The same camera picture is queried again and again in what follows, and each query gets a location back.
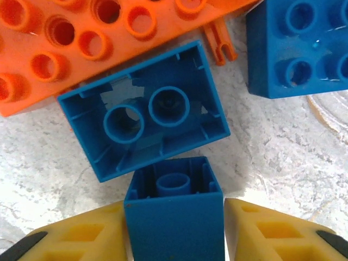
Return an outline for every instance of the blue square brick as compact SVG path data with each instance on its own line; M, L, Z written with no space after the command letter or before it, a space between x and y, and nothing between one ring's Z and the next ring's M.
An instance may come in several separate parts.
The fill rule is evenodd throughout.
M199 41L58 101L100 182L230 135Z
M246 20L250 93L348 89L348 0L265 0Z
M137 170L125 213L135 261L224 261L223 194L206 157Z

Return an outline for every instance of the orange baseplate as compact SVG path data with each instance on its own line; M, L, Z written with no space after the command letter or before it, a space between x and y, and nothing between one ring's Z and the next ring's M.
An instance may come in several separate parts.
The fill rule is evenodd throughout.
M223 64L221 52L231 46L218 19L257 2L0 0L0 113L18 113L208 24L204 31Z

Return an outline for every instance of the stone floor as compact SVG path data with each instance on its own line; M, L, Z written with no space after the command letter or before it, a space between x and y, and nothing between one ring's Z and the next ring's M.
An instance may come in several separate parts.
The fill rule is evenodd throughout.
M244 19L228 26L239 59L210 64L232 135L180 157L207 156L227 197L348 238L348 92L274 101L248 94ZM132 174L100 184L56 103L0 118L0 130L0 252L35 228L124 198Z

